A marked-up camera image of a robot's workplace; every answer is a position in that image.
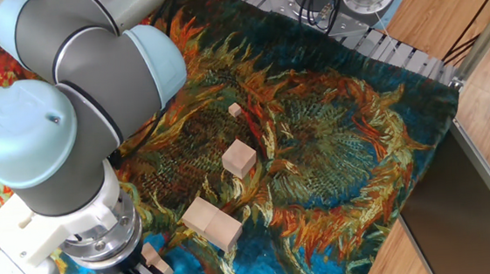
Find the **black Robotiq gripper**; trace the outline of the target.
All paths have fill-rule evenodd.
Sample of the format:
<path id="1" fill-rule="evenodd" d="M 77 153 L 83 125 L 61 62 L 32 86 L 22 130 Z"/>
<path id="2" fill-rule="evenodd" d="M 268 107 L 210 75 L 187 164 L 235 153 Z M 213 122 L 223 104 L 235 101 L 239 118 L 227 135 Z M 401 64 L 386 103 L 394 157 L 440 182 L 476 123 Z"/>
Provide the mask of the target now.
<path id="1" fill-rule="evenodd" d="M 117 264 L 117 270 L 123 274 L 159 274 L 154 266 L 147 266 L 139 249 L 133 250 L 129 257 Z"/>

